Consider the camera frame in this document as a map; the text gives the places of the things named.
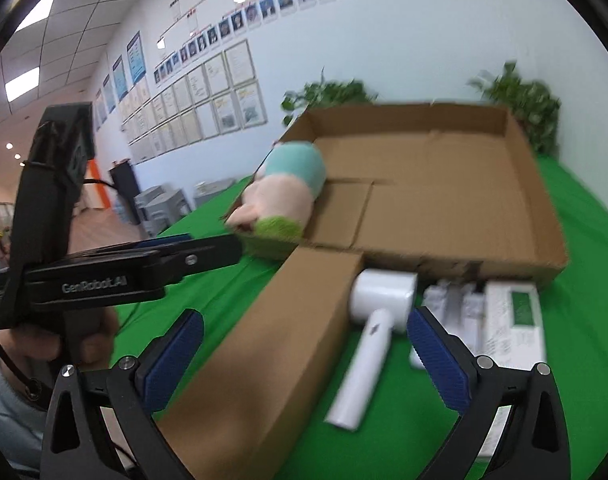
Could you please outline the person's left hand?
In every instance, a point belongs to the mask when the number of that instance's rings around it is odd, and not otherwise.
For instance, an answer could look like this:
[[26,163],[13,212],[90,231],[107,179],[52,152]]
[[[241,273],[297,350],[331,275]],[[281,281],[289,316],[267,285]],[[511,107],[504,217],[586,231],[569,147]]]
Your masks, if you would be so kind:
[[[83,365],[108,365],[118,332],[118,314],[114,307],[100,309],[98,330],[77,345]],[[0,330],[0,343],[13,359],[52,361],[60,354],[60,338],[33,326]]]

